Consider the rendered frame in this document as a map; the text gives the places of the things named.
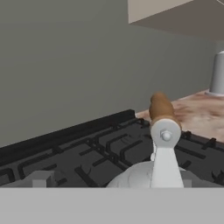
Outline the grey cylindrical appliance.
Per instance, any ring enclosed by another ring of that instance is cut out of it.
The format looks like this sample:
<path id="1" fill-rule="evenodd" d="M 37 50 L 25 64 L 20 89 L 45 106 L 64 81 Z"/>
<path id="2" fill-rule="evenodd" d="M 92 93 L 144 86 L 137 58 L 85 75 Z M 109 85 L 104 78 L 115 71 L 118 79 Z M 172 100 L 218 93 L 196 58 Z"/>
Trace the grey cylindrical appliance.
<path id="1" fill-rule="evenodd" d="M 224 97 L 224 50 L 218 52 L 213 61 L 213 75 L 207 95 Z"/>

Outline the beige wall cupboard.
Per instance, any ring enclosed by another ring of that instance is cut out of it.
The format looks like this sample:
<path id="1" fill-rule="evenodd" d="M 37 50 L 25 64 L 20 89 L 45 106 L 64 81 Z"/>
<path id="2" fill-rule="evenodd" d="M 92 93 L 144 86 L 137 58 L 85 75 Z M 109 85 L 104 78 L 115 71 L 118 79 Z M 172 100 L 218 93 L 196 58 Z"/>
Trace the beige wall cupboard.
<path id="1" fill-rule="evenodd" d="M 224 0 L 128 0 L 131 25 L 224 40 Z"/>

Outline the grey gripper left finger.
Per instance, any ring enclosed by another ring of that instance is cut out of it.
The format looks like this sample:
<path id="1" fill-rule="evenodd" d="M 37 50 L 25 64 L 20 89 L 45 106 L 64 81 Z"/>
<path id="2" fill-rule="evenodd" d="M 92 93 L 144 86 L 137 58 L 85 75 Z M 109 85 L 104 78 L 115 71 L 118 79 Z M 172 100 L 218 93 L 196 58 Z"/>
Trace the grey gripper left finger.
<path id="1" fill-rule="evenodd" d="M 34 171 L 22 180 L 3 185 L 9 187 L 55 187 L 55 172 L 54 171 Z"/>

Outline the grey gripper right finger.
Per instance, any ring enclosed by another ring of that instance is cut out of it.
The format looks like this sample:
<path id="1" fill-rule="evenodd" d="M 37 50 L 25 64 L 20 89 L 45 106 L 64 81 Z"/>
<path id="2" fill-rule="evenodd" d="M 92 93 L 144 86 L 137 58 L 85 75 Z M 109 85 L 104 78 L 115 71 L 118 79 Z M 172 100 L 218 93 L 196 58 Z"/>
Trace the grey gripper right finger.
<path id="1" fill-rule="evenodd" d="M 198 178 L 190 171 L 181 171 L 181 177 L 183 179 L 184 187 L 188 188 L 208 188 L 208 187 L 216 187 L 219 188 L 220 185 L 206 181 L 204 179 Z"/>

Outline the black gas hob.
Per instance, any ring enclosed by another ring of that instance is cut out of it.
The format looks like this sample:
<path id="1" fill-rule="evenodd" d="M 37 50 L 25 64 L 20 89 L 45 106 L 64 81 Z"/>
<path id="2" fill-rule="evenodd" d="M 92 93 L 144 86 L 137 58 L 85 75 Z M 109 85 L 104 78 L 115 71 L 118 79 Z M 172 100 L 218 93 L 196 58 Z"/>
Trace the black gas hob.
<path id="1" fill-rule="evenodd" d="M 57 187 L 104 187 L 152 152 L 149 122 L 129 109 L 0 147 L 0 187 L 35 171 L 54 171 Z M 224 186 L 224 143 L 184 131 L 175 152 L 180 168 Z"/>

